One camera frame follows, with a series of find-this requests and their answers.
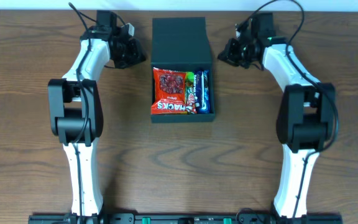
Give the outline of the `red green chocolate bar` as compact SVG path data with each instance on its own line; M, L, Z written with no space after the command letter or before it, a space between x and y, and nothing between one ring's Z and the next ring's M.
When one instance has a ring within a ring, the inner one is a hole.
M185 109L188 114L196 114L196 98L193 91L193 85L186 84Z

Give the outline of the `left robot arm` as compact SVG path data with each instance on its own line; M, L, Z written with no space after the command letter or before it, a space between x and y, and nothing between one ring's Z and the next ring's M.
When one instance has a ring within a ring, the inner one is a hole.
M95 24L85 26L73 65L47 87L51 130L69 161L71 212L78 223L99 217L103 207L96 162L104 123L97 86L100 75L108 62L113 62L114 69L125 69L145 61L134 26L119 26L119 21L116 13L98 10Z

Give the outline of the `blue Oreo cookie pack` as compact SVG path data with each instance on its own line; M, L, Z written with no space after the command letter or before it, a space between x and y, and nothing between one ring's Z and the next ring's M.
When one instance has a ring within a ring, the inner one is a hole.
M209 102L209 83L208 83L209 70L203 70L203 105L200 108L197 108L199 114L208 114L210 112L210 102Z

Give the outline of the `dark blue Dairy Milk bar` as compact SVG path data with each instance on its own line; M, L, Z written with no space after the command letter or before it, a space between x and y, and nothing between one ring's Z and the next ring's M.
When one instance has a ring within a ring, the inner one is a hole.
M195 94L195 100L196 100L196 108L200 108L203 105L203 92L204 92L204 87L203 87L203 82L204 82L204 78L203 78L203 71L202 70L198 70L195 72L194 75L194 81L195 84L193 85L194 87L194 94Z

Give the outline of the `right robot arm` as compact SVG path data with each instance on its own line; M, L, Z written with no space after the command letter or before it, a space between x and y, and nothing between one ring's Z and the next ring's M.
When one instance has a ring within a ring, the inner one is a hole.
M276 35L273 14L253 13L236 25L218 59L235 67L269 71L283 91L276 134L283 147L276 222L306 223L306 198L314 164L329 148L338 129L335 88L322 83L296 57L291 42Z

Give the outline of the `red Hacks candy bag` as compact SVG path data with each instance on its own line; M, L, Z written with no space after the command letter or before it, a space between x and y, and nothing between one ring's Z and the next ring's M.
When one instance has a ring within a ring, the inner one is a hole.
M151 114L184 114L186 72L153 68L155 101Z

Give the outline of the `black gift box with lid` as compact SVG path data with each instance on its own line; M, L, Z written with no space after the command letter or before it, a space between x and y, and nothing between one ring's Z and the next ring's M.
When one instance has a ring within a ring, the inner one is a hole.
M208 70L210 110L207 114L152 114L153 123L197 123L215 119L213 53L203 17L152 19L152 68L194 72Z

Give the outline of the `green Haribo gummy bag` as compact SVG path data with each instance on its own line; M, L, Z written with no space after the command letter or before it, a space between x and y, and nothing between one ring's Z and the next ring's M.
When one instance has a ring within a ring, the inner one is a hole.
M185 84L186 86L193 86L194 84L194 73L193 72L187 72L186 73L186 78L185 78Z

